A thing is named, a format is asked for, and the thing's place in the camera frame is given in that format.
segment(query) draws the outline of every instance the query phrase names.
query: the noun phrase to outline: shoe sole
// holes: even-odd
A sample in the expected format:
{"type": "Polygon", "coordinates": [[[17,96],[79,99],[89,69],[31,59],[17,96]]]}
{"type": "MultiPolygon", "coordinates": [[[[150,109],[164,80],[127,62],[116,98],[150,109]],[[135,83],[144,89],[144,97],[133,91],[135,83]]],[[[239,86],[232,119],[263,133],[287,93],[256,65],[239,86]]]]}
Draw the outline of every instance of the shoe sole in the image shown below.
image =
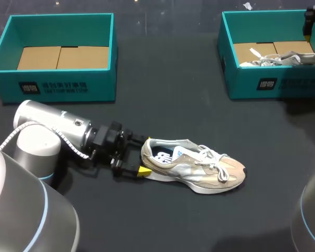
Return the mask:
{"type": "Polygon", "coordinates": [[[156,180],[156,181],[161,181],[161,182],[172,182],[172,181],[178,181],[178,182],[182,182],[183,184],[186,184],[187,186],[190,187],[191,190],[193,190],[195,193],[200,193],[200,194],[216,194],[216,193],[222,193],[222,192],[226,192],[229,191],[233,188],[236,188],[237,186],[239,186],[241,183],[229,187],[229,188],[222,188],[222,189],[208,189],[208,188],[203,188],[200,186],[197,186],[189,181],[183,180],[179,177],[169,177],[166,175],[161,175],[159,173],[153,172],[149,175],[145,177],[146,179],[150,179],[150,180],[156,180]]]}

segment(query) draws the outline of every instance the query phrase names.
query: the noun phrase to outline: open teal box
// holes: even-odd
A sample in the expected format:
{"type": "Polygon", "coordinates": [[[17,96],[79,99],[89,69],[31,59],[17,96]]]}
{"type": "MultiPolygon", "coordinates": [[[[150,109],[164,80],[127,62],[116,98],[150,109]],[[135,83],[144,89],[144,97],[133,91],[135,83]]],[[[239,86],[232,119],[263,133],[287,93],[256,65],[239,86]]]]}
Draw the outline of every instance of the open teal box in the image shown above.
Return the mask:
{"type": "Polygon", "coordinates": [[[0,39],[0,97],[3,103],[113,101],[118,45],[114,15],[11,16],[0,39]],[[107,68],[17,70],[24,47],[108,46],[107,68]]]}
{"type": "MultiPolygon", "coordinates": [[[[315,66],[240,67],[233,46],[303,41],[304,13],[305,10],[223,12],[218,52],[230,98],[315,97],[315,66]]],[[[310,44],[315,51],[315,24],[310,44]]]]}

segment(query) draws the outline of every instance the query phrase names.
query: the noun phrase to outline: black logo label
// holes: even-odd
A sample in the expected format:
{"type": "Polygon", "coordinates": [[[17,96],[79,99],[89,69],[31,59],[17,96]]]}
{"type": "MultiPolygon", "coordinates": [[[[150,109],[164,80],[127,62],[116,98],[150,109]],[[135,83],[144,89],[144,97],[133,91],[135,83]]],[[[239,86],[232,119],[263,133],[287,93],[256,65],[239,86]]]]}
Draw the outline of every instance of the black logo label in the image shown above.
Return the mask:
{"type": "Polygon", "coordinates": [[[33,95],[39,95],[40,90],[38,89],[37,83],[34,81],[31,82],[19,82],[20,88],[22,90],[22,93],[25,95],[33,94],[33,95]]]}
{"type": "Polygon", "coordinates": [[[276,83],[277,78],[261,78],[257,90],[273,90],[276,83]]]}
{"type": "Polygon", "coordinates": [[[225,74],[226,63],[225,63],[224,56],[222,57],[222,60],[220,61],[220,64],[222,66],[223,74],[225,74]]]}

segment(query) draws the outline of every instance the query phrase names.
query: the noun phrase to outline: cardboard box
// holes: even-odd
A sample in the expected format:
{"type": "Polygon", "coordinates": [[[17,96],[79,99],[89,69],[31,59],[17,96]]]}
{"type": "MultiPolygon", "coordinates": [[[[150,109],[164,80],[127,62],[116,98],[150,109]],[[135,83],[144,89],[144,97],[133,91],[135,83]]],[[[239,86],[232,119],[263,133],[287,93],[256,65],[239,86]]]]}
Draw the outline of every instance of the cardboard box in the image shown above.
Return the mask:
{"type": "MultiPolygon", "coordinates": [[[[303,9],[223,12],[217,47],[230,98],[315,97],[315,66],[240,67],[234,47],[286,42],[276,43],[280,47],[287,41],[304,41],[304,13],[303,9]]],[[[310,45],[315,51],[315,24],[310,45]]]]}
{"type": "Polygon", "coordinates": [[[57,69],[107,68],[109,47],[62,47],[57,69]]]}
{"type": "Polygon", "coordinates": [[[251,48],[259,52],[262,56],[277,53],[273,43],[243,43],[233,45],[235,47],[239,64],[259,60],[259,58],[250,51],[251,48]]]}
{"type": "Polygon", "coordinates": [[[310,44],[306,41],[283,41],[274,42],[275,49],[278,54],[282,55],[289,51],[296,51],[301,54],[312,54],[314,51],[310,44]]]}
{"type": "Polygon", "coordinates": [[[114,101],[115,32],[112,13],[11,16],[0,39],[2,102],[114,101]],[[72,62],[61,47],[76,47],[72,62]]]}
{"type": "Polygon", "coordinates": [[[60,51],[60,46],[25,47],[17,69],[56,69],[60,51]]]}

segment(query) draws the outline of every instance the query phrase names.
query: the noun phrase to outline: white shoelace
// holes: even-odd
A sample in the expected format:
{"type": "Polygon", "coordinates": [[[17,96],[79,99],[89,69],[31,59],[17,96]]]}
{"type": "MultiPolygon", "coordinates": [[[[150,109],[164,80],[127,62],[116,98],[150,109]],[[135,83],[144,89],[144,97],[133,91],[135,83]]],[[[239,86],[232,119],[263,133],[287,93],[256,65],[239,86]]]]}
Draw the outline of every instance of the white shoelace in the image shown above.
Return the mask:
{"type": "Polygon", "coordinates": [[[270,54],[266,56],[261,56],[261,54],[255,51],[253,48],[250,48],[250,51],[259,58],[261,66],[273,66],[273,65],[282,65],[280,55],[278,54],[270,54]]]}
{"type": "Polygon", "coordinates": [[[195,164],[199,165],[210,165],[210,169],[218,170],[218,179],[221,181],[228,181],[229,173],[227,172],[225,167],[220,166],[218,163],[222,157],[228,156],[226,154],[218,154],[214,150],[211,150],[205,145],[199,145],[202,150],[199,152],[199,155],[202,156],[202,160],[196,161],[195,164]]]}

